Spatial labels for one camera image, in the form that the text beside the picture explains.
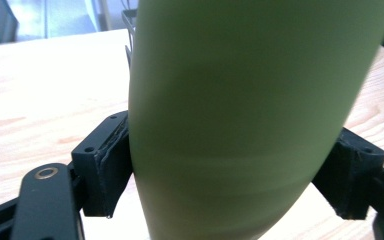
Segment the floor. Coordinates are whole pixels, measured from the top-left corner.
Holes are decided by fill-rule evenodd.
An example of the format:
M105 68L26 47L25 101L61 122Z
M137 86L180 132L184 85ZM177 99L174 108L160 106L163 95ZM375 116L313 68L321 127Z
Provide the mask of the floor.
M92 33L100 29L88 13L92 0L7 0L19 22L16 41ZM138 0L107 0L113 29L123 29L124 9L137 8Z

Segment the tabletop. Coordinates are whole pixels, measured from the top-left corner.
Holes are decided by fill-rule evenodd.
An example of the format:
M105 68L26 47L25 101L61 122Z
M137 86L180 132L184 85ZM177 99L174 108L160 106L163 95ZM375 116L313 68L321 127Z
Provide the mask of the tabletop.
M68 164L100 122L127 110L128 41L126 30L115 30L0 45L0 204L17 197L27 172ZM384 149L384 48L344 126ZM374 239L375 214L344 221L310 184L261 240ZM89 240L149 239L134 177L112 219L82 220Z

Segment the wooden table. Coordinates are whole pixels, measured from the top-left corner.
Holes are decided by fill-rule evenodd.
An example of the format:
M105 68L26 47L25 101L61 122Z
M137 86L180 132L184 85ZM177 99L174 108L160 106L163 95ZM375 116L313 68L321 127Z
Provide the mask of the wooden table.
M68 164L105 117L127 109L126 44L117 30L0 46L0 204L18 195L29 170ZM384 149L382 48L345 126ZM261 239L373 239L374 216L343 221L310 185ZM83 223L87 239L149 239L133 178L111 220Z

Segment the green cylindrical object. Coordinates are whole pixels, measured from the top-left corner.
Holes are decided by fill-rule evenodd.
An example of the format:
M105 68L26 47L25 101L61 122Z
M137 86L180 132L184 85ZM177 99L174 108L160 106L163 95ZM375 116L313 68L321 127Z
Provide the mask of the green cylindrical object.
M323 163L383 37L378 0L141 0L129 127L151 238L264 234Z

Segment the green container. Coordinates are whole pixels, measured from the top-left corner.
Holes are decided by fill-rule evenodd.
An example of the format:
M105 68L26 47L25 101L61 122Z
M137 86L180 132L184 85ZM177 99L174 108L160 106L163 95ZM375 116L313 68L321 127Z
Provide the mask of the green container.
M130 146L151 238L258 239L311 182L384 37L384 1L144 0Z

